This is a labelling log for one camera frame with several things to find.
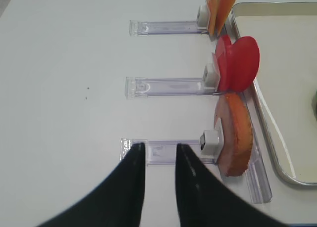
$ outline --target stainless steel tray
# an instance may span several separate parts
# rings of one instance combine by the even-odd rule
[[[312,56],[317,2],[238,3],[232,16],[236,36],[252,36],[260,47],[252,91],[277,172],[288,182],[317,186],[317,120],[311,106],[317,90]]]

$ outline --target white plastic clamp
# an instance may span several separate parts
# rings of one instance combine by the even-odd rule
[[[216,71],[213,63],[208,63],[205,66],[203,81],[205,87],[217,89],[220,80],[220,74]]]
[[[202,155],[212,155],[216,161],[223,148],[223,130],[221,118],[217,119],[214,130],[204,131],[200,137]]]
[[[210,18],[210,12],[207,5],[200,5],[197,13],[197,26],[207,28]]]

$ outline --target transparent acrylic stand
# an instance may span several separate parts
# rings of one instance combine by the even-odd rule
[[[208,33],[209,20],[210,10],[205,4],[199,6],[195,21],[144,22],[130,20],[129,33],[131,36]]]
[[[176,95],[221,95],[214,87],[206,87],[203,78],[147,79],[126,77],[126,98]]]
[[[143,142],[146,145],[147,165],[175,164],[176,146],[178,143],[190,145],[204,164],[216,165],[213,156],[201,154],[199,140],[146,140],[123,138],[121,139],[120,159],[123,159],[133,144],[140,142]],[[272,192],[267,179],[261,152],[256,145],[255,140],[253,142],[248,169],[244,175],[247,180],[251,202],[255,204],[268,203],[272,199]]]

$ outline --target sliced fruit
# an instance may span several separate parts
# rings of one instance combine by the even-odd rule
[[[207,5],[210,10],[210,20],[209,20],[209,27],[208,27],[208,32],[210,35],[214,34],[214,26],[215,26],[216,17],[217,17],[218,4],[219,4],[219,0],[207,0]]]
[[[252,37],[241,37],[232,45],[225,35],[217,42],[214,61],[220,74],[217,90],[242,92],[257,75],[260,50]]]
[[[236,0],[219,0],[215,29],[219,35]]]
[[[240,97],[228,93],[219,97],[214,126],[221,118],[224,145],[218,158],[218,167],[226,176],[240,176],[248,168],[253,135],[249,113]]]

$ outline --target tray rim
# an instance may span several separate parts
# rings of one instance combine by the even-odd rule
[[[235,9],[242,5],[242,4],[280,4],[280,5],[286,5],[286,4],[290,4],[290,3],[297,3],[297,4],[312,4],[312,3],[316,3],[317,6],[317,1],[307,1],[307,2],[301,2],[301,1],[290,1],[290,2],[286,2],[286,1],[277,1],[277,2],[239,2],[234,4],[234,6],[231,9],[231,14],[232,14],[232,23],[230,23],[230,25],[233,28],[233,31],[236,34],[236,38],[240,38],[240,32],[236,23],[236,15],[235,15]],[[264,114],[264,108],[263,105],[260,101],[259,98],[259,92],[257,89],[257,85],[256,85],[256,81],[253,81],[251,87],[251,94],[252,94],[252,98],[255,102],[255,107],[257,110],[257,114],[260,117],[260,124],[264,130],[264,138],[266,139],[266,143],[268,144],[269,147],[269,153],[271,154],[271,157],[273,158],[273,167],[275,167],[275,170],[277,171],[277,173],[280,175],[280,177],[285,180],[288,183],[292,183],[292,184],[297,184],[297,185],[301,185],[301,186],[317,186],[317,182],[303,182],[300,181],[296,178],[293,178],[292,176],[290,176],[287,172],[285,172],[279,162],[276,150],[274,148],[274,143],[273,143],[273,139],[271,136],[271,132],[270,129],[268,127],[268,123],[267,123],[267,119],[265,117]]]

